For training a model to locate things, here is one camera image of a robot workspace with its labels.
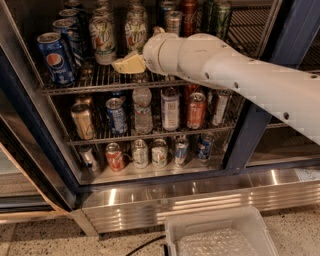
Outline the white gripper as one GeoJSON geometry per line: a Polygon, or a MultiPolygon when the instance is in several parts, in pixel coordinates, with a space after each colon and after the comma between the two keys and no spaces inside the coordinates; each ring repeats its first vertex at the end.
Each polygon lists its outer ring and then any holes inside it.
{"type": "Polygon", "coordinates": [[[164,32],[162,27],[155,26],[153,37],[143,47],[143,57],[133,51],[124,58],[113,61],[111,63],[113,69],[120,74],[138,74],[143,73],[147,67],[153,73],[168,75],[169,66],[175,63],[172,43],[177,36],[164,32]]]}

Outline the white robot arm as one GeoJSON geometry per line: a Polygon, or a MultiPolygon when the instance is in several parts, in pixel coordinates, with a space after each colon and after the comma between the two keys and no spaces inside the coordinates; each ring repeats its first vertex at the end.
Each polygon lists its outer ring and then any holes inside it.
{"type": "Polygon", "coordinates": [[[230,89],[320,144],[320,77],[249,58],[215,36],[159,33],[147,41],[142,54],[132,52],[112,67],[121,74],[150,70],[230,89]]]}

